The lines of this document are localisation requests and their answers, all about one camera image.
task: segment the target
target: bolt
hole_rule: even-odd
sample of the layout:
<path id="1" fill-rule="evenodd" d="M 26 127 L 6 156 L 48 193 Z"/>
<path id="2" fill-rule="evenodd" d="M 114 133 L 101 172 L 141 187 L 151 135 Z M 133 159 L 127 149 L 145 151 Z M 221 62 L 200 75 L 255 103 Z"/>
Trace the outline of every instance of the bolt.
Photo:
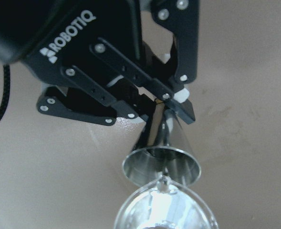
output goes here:
<path id="1" fill-rule="evenodd" d="M 55 99 L 49 98 L 49 99 L 47 99 L 47 103 L 55 104 Z"/>
<path id="2" fill-rule="evenodd" d="M 182 81 L 182 82 L 187 81 L 187 79 L 188 79 L 188 76 L 186 76 L 186 75 L 182 75 L 182 76 L 179 78 L 179 80 Z"/>
<path id="3" fill-rule="evenodd" d="M 112 121 L 113 121 L 113 120 L 110 119 L 110 118 L 107 118 L 107 119 L 105 120 L 106 123 L 112 123 Z"/>
<path id="4" fill-rule="evenodd" d="M 48 111 L 49 108 L 47 106 L 40 106 L 41 111 Z"/>
<path id="5" fill-rule="evenodd" d="M 75 70 L 72 69 L 72 68 L 68 68 L 68 69 L 66 69 L 65 73 L 68 76 L 74 76 L 75 75 Z"/>
<path id="6" fill-rule="evenodd" d="M 135 118 L 135 114 L 128 114 L 127 115 L 129 118 Z"/>
<path id="7" fill-rule="evenodd" d="M 168 93 L 166 94 L 163 94 L 163 99 L 166 100 L 166 99 L 169 99 L 170 98 L 170 95 Z"/>
<path id="8" fill-rule="evenodd" d="M 95 51 L 96 51 L 97 53 L 104 53 L 105 50 L 106 50 L 106 47 L 105 47 L 104 44 L 96 44 L 96 45 L 94 46 L 94 49 L 95 49 Z"/>
<path id="9" fill-rule="evenodd" d="M 187 9 L 188 5 L 189 5 L 189 1 L 188 0 L 178 0 L 177 1 L 177 8 L 179 10 Z"/>
<path id="10" fill-rule="evenodd" d="M 169 17 L 169 11 L 167 9 L 162 9 L 158 12 L 158 18 L 162 21 Z"/>

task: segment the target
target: robotiq logo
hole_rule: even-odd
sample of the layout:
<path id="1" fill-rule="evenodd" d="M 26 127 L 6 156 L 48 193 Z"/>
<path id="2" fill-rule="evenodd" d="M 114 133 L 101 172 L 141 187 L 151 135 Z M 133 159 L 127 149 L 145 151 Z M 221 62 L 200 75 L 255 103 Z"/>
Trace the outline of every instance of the robotiq logo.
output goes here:
<path id="1" fill-rule="evenodd" d="M 47 56 L 51 63 L 55 63 L 58 58 L 55 56 L 65 45 L 72 40 L 72 37 L 78 35 L 78 31 L 82 30 L 87 23 L 95 20 L 96 17 L 89 10 L 81 12 L 79 17 L 76 17 L 70 25 L 61 32 L 58 37 L 54 38 L 53 43 L 48 45 L 49 48 L 42 48 L 40 53 Z"/>

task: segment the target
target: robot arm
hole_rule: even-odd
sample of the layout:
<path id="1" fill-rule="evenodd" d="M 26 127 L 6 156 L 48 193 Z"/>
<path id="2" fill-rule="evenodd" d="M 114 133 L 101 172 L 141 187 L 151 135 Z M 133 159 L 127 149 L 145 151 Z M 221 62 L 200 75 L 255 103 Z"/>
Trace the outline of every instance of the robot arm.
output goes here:
<path id="1" fill-rule="evenodd" d="M 174 35 L 160 61 L 142 41 L 140 11 Z M 0 61 L 20 61 L 47 87 L 42 114 L 100 125 L 147 121 L 156 103 L 195 121 L 184 84 L 196 78 L 199 0 L 40 0 L 0 3 Z"/>

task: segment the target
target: metal funnel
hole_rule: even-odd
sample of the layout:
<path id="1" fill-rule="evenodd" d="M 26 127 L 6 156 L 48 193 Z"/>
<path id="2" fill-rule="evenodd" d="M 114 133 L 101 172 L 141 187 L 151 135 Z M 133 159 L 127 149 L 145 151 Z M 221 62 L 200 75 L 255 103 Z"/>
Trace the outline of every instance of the metal funnel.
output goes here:
<path id="1" fill-rule="evenodd" d="M 189 186 L 201 175 L 175 113 L 163 103 L 144 127 L 131 154 L 123 161 L 125 176 L 138 186 L 144 186 L 161 174 Z"/>

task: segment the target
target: silver screw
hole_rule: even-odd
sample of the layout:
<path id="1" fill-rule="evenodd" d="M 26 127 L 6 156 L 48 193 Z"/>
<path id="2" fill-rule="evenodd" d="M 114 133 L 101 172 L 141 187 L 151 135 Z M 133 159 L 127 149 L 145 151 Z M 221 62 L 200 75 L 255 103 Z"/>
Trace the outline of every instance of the silver screw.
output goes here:
<path id="1" fill-rule="evenodd" d="M 68 76 L 74 76 L 75 75 L 75 70 L 72 69 L 72 68 L 68 68 L 68 69 L 66 69 L 65 73 Z"/>
<path id="2" fill-rule="evenodd" d="M 112 123 L 112 121 L 113 121 L 113 120 L 110 119 L 110 118 L 107 118 L 107 119 L 105 120 L 106 123 Z"/>
<path id="3" fill-rule="evenodd" d="M 178 0 L 177 1 L 177 8 L 179 10 L 187 9 L 188 5 L 189 5 L 189 1 L 188 0 Z"/>
<path id="4" fill-rule="evenodd" d="M 166 100 L 166 99 L 169 99 L 170 98 L 170 95 L 168 93 L 166 94 L 163 94 L 163 99 Z"/>
<path id="5" fill-rule="evenodd" d="M 169 17 L 169 11 L 167 9 L 162 9 L 158 12 L 158 18 L 162 21 Z"/>
<path id="6" fill-rule="evenodd" d="M 127 115 L 129 118 L 135 118 L 135 114 L 128 114 Z"/>
<path id="7" fill-rule="evenodd" d="M 94 49 L 95 49 L 95 51 L 96 51 L 97 53 L 104 53 L 105 50 L 106 50 L 106 47 L 105 47 L 104 44 L 96 44 L 96 45 L 94 46 Z"/>
<path id="8" fill-rule="evenodd" d="M 47 103 L 55 104 L 55 99 L 49 98 L 49 99 L 47 99 Z"/>
<path id="9" fill-rule="evenodd" d="M 41 111 L 48 111 L 49 108 L 47 106 L 40 106 Z"/>
<path id="10" fill-rule="evenodd" d="M 179 78 L 179 80 L 182 81 L 182 82 L 187 81 L 187 79 L 188 79 L 188 76 L 186 76 L 186 75 L 182 75 L 182 76 Z"/>

